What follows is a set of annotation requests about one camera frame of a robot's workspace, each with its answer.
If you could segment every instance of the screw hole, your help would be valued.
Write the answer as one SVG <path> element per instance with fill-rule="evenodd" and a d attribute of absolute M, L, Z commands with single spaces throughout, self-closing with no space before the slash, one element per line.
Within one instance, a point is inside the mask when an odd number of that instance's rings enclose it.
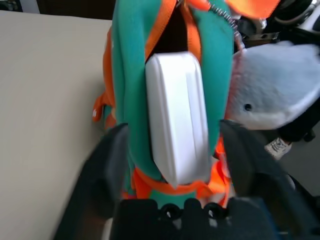
<path fill-rule="evenodd" d="M 204 211 L 211 219 L 223 219 L 226 216 L 226 210 L 214 202 L 205 205 Z"/>
<path fill-rule="evenodd" d="M 244 105 L 244 109 L 246 111 L 251 111 L 252 110 L 252 105 L 251 104 L 246 104 L 246 105 Z"/>
<path fill-rule="evenodd" d="M 160 211 L 162 219 L 165 220 L 176 220 L 181 215 L 180 208 L 172 203 L 164 205 Z"/>

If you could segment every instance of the white table surface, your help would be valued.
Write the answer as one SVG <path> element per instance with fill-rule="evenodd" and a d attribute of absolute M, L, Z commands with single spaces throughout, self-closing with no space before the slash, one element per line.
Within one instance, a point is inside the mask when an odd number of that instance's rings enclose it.
<path fill-rule="evenodd" d="M 102 135 L 108 20 L 0 11 L 0 238 L 52 237 Z"/>

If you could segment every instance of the black button eye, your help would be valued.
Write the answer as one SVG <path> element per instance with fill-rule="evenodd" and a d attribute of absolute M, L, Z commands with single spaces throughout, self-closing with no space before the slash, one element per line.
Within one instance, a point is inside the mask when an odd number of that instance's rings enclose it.
<path fill-rule="evenodd" d="M 246 105 L 244 105 L 244 109 L 245 109 L 246 111 L 251 111 L 251 110 L 252 110 L 251 104 L 246 104 Z"/>

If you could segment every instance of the teal fabric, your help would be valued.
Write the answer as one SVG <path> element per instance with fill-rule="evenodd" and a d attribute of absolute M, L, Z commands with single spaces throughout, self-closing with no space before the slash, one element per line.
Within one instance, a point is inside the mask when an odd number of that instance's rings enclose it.
<path fill-rule="evenodd" d="M 230 13 L 223 0 L 210 0 Z M 192 11 L 201 39 L 201 73 L 208 123 L 210 153 L 218 142 L 219 120 L 225 117 L 234 52 L 233 30 L 223 17 Z"/>
<path fill-rule="evenodd" d="M 159 209 L 166 204 L 175 204 L 180 209 L 183 209 L 185 201 L 187 199 L 195 199 L 196 193 L 192 192 L 192 193 L 183 194 L 183 195 L 167 195 L 167 194 L 163 194 L 161 192 L 153 190 L 149 198 L 155 200 L 158 203 Z"/>
<path fill-rule="evenodd" d="M 107 120 L 107 117 L 109 116 L 109 114 L 111 113 L 111 106 L 109 105 L 105 105 L 103 106 L 103 122 L 105 123 Z"/>
<path fill-rule="evenodd" d="M 128 148 L 134 163 L 160 180 L 148 136 L 145 43 L 161 0 L 117 0 L 112 22 L 112 70 L 117 123 L 128 123 Z"/>
<path fill-rule="evenodd" d="M 228 10 L 223 0 L 212 3 Z M 162 0 L 117 0 L 112 20 L 112 71 L 116 121 L 128 123 L 129 167 L 147 176 L 162 176 L 152 160 L 148 132 L 145 79 L 145 43 L 156 21 Z M 201 38 L 201 70 L 209 130 L 210 151 L 219 137 L 232 68 L 233 32 L 222 17 L 193 10 Z"/>

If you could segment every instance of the orange cap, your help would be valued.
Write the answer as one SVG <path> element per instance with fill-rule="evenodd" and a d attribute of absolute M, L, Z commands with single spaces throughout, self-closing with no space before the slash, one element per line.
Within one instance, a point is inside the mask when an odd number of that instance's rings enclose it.
<path fill-rule="evenodd" d="M 226 0 L 237 13 L 252 19 L 270 17 L 280 0 Z"/>

